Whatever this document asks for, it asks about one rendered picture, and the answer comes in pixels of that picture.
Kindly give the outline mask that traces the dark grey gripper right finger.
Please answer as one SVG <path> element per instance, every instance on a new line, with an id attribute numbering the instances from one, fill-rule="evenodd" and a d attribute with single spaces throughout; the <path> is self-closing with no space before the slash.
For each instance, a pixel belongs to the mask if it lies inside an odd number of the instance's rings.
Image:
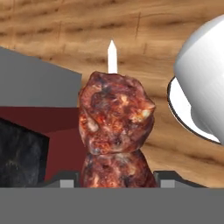
<path id="1" fill-rule="evenodd" d="M 175 171 L 154 171 L 153 175 L 157 182 L 157 185 L 160 188 L 179 188 L 179 187 L 204 188 L 203 185 L 183 179 Z"/>

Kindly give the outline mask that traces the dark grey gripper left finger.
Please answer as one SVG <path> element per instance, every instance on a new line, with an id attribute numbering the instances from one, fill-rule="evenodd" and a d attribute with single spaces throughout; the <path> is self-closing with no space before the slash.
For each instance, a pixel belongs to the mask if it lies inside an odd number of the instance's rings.
<path id="1" fill-rule="evenodd" d="M 80 186 L 80 173 L 78 171 L 59 171 L 51 179 L 38 184 L 38 187 L 75 188 Z"/>

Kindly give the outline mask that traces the kebab skewer with meat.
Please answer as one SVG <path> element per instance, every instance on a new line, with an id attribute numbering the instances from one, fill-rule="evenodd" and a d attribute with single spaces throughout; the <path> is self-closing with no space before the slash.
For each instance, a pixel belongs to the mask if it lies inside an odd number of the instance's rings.
<path id="1" fill-rule="evenodd" d="M 155 187 L 141 152 L 153 128 L 155 104 L 140 81 L 118 73 L 113 42 L 108 46 L 108 71 L 91 73 L 79 98 L 79 131 L 87 147 L 83 185 Z"/>

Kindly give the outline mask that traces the grey counter block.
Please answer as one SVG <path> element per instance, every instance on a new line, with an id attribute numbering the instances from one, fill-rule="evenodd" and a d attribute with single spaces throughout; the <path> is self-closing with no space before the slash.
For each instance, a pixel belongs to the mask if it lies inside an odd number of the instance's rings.
<path id="1" fill-rule="evenodd" d="M 81 74 L 0 46 L 0 106 L 75 108 Z"/>

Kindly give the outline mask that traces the black stone block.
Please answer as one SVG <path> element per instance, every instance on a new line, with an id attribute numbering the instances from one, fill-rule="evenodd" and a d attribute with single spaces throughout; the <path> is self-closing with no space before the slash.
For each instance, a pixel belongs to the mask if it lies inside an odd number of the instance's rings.
<path id="1" fill-rule="evenodd" d="M 45 181 L 49 137 L 0 118 L 0 187 Z"/>

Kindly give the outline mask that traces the white round base plate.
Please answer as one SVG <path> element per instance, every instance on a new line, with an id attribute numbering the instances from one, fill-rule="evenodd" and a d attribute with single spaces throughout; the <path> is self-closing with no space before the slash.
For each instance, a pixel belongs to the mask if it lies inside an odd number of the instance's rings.
<path id="1" fill-rule="evenodd" d="M 210 134 L 203 125 L 196 125 L 197 119 L 192 119 L 192 107 L 185 97 L 178 80 L 173 77 L 167 87 L 167 101 L 176 120 L 194 135 L 209 142 L 220 144 L 216 136 Z"/>

